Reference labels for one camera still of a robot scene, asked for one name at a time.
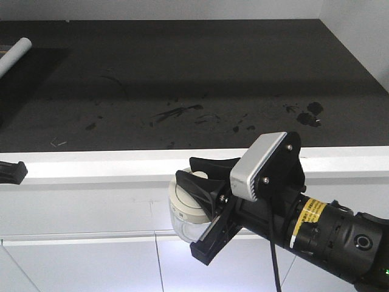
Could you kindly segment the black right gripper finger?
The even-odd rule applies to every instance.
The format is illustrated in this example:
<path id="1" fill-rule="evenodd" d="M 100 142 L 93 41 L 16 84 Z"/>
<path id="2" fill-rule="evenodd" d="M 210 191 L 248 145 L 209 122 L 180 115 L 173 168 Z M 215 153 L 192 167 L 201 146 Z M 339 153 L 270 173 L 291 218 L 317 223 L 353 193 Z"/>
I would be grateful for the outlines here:
<path id="1" fill-rule="evenodd" d="M 176 182 L 200 205 L 210 221 L 219 214 L 219 197 L 225 195 L 225 181 L 201 178 L 178 170 Z"/>
<path id="2" fill-rule="evenodd" d="M 239 158 L 214 160 L 191 157 L 189 159 L 192 172 L 204 172 L 208 179 L 230 181 L 230 172 Z"/>

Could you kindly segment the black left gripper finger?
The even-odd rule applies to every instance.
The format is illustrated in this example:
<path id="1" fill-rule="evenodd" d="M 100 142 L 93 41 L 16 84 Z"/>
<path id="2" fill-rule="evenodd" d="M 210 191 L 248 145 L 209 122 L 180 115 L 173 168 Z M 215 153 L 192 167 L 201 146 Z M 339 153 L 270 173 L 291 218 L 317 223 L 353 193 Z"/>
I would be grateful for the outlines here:
<path id="1" fill-rule="evenodd" d="M 28 174 L 27 167 L 22 161 L 19 161 L 18 163 L 1 161 L 0 169 L 1 184 L 21 184 Z"/>

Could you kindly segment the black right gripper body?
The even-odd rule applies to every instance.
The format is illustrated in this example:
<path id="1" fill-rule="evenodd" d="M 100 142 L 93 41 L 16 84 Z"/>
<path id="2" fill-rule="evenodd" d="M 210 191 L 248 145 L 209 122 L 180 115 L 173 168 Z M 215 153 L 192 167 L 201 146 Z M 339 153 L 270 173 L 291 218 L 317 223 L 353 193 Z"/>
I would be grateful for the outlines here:
<path id="1" fill-rule="evenodd" d="M 192 256 L 209 265 L 242 228 L 268 239 L 271 247 L 289 249 L 294 223 L 306 201 L 300 150 L 300 135 L 287 133 L 255 177 L 255 202 L 234 196 L 230 181 L 225 181 L 225 195 L 219 197 L 219 214 L 201 237 L 191 243 Z M 208 179 L 204 172 L 191 171 L 191 174 Z"/>

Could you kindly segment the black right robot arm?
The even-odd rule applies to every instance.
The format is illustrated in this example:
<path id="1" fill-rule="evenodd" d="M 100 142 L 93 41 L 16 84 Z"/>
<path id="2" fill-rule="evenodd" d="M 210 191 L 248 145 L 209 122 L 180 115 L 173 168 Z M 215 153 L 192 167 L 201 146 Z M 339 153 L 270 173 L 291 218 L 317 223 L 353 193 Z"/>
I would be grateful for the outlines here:
<path id="1" fill-rule="evenodd" d="M 266 133 L 240 158 L 190 158 L 176 183 L 210 226 L 190 245 L 208 265 L 242 229 L 354 285 L 388 290 L 388 220 L 306 196 L 296 132 Z"/>

